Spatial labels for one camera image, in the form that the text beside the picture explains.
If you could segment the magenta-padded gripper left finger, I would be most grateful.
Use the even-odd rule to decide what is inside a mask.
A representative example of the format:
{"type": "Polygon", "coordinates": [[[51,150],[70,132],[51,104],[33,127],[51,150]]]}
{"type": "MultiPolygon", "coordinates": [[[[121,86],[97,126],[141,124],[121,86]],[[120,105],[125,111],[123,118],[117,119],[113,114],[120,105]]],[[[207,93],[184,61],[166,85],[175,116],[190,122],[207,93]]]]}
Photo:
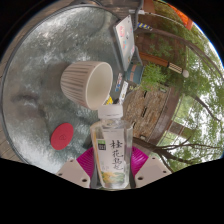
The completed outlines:
{"type": "Polygon", "coordinates": [[[68,160],[56,175],[83,188],[89,188],[94,170],[94,152],[90,148],[77,159],[68,160]]]}

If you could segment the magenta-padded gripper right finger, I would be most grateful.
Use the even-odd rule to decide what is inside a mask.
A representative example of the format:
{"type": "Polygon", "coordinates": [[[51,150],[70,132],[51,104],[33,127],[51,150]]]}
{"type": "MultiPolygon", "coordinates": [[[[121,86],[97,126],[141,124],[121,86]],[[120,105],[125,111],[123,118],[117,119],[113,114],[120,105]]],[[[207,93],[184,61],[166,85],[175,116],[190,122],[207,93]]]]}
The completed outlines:
{"type": "Polygon", "coordinates": [[[131,156],[130,187],[140,188],[164,178],[171,171],[155,156],[147,156],[134,147],[131,156]]]}

